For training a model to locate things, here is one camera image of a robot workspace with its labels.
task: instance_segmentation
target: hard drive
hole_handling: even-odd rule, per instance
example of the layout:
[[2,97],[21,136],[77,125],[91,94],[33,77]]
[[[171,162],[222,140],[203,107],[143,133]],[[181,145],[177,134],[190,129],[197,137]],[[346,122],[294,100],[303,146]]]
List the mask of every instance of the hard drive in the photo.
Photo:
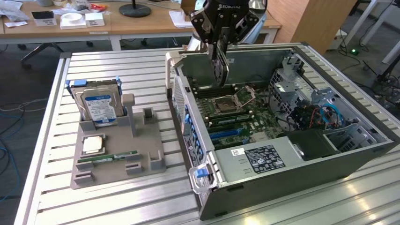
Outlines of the hard drive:
[[81,110],[82,121],[93,120],[95,126],[117,124],[117,118],[126,115],[122,105],[121,79],[109,81],[67,81],[67,90]]

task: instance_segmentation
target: floor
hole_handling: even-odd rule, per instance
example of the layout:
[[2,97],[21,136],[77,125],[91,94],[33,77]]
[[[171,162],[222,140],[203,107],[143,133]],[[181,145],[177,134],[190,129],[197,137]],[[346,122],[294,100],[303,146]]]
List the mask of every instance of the floor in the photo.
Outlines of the floor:
[[[345,25],[343,30],[349,32],[357,23],[361,14],[350,16]],[[362,27],[354,41],[350,43],[349,48],[358,47],[359,37],[363,35],[367,27],[373,22],[367,21]],[[358,58],[370,63],[371,67],[377,70],[386,69],[386,65],[382,64],[382,60],[395,44],[400,40],[400,34],[382,27],[378,34],[370,41],[369,47],[370,52],[361,51]],[[187,44],[187,38],[178,38],[179,44]],[[111,44],[109,41],[95,41],[94,47],[87,47],[85,42],[65,43],[61,47],[67,52],[91,52],[91,51],[111,51]],[[34,49],[38,45],[27,45],[29,49]],[[174,47],[171,38],[153,38],[149,39],[149,46],[141,45],[141,40],[130,40],[126,42],[123,49],[138,49],[138,48],[163,48]],[[54,74],[58,67],[59,53],[55,49],[50,48],[43,51],[37,57],[34,57],[29,63],[33,64],[31,70],[21,68],[19,60],[25,56],[27,51],[18,49],[17,45],[10,45],[7,51],[0,53],[0,105],[9,103],[23,103],[34,99],[47,98],[51,92],[51,85]],[[338,51],[329,51],[325,54],[326,58],[331,63],[343,69],[347,66],[357,63],[355,60],[345,57]],[[350,68],[347,75],[359,83],[371,85],[375,79],[375,74],[371,71],[363,70],[363,65]],[[395,68],[394,74],[400,74],[400,64]],[[46,107],[46,101],[34,103],[27,106],[27,110]],[[7,112],[9,115],[21,116],[21,111]],[[13,197],[0,202],[0,224],[10,225],[14,223],[15,214],[18,211],[22,190],[25,181],[29,174],[31,157],[34,154],[37,138],[41,131],[41,124],[43,119],[45,111],[27,112],[23,116],[25,126],[19,133],[11,138],[5,139],[9,150],[15,156],[17,165],[21,174],[21,187],[13,193]],[[14,119],[0,117],[0,132],[14,123]],[[0,170],[5,168],[6,160],[0,161]],[[17,173],[10,165],[6,173],[0,176],[0,196],[5,196],[15,187],[17,184]]]

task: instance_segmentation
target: blue pcie slot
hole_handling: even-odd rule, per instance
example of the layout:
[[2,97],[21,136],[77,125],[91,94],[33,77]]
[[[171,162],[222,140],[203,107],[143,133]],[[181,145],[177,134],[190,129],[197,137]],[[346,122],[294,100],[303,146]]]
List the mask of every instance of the blue pcie slot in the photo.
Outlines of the blue pcie slot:
[[235,136],[235,135],[239,135],[241,132],[242,132],[242,129],[230,130],[230,131],[214,133],[210,135],[210,137],[211,137],[211,139],[215,139],[215,138]]

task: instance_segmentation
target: blue cable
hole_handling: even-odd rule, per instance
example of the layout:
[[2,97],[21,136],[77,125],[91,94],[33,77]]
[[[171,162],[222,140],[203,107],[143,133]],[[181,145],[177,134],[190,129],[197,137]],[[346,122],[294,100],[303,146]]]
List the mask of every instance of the blue cable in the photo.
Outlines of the blue cable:
[[22,129],[23,126],[25,126],[25,119],[23,119],[21,116],[10,116],[10,115],[6,115],[6,114],[3,114],[3,113],[0,113],[0,116],[9,117],[9,118],[17,118],[17,119],[21,120],[21,127],[19,127],[19,129],[18,129],[15,132],[13,132],[10,135],[7,135],[6,137],[2,137],[2,138],[0,138],[2,140],[5,140],[5,139],[7,139],[7,138],[10,138],[11,136],[14,136],[14,135],[21,131],[21,129]]
[[15,188],[11,190],[11,192],[0,199],[0,202],[3,202],[7,199],[7,197],[11,196],[21,187],[21,174],[19,174],[19,170],[18,170],[18,165],[15,164],[13,153],[9,152],[9,150],[6,148],[0,147],[0,149],[5,151],[5,154],[9,154],[9,157],[11,158],[11,162],[14,165],[15,173],[18,174],[18,184],[17,184]]
[[345,119],[343,119],[343,116],[341,114],[341,111],[337,108],[337,106],[333,105],[333,104],[323,104],[322,107],[321,107],[321,114],[323,116],[323,120],[326,121],[326,123],[330,123],[330,120],[326,118],[323,107],[331,107],[335,110],[335,112],[338,114],[338,117],[341,118],[342,124],[345,124]]

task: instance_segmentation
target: green circuit board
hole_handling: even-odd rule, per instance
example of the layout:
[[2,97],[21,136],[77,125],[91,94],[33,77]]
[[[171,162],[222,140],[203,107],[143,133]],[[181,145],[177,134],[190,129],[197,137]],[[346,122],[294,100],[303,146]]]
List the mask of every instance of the green circuit board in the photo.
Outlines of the green circuit board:
[[[266,104],[266,88],[243,85],[237,89],[233,95],[197,99],[217,150],[274,139],[283,132]],[[235,130],[238,134],[219,137]]]

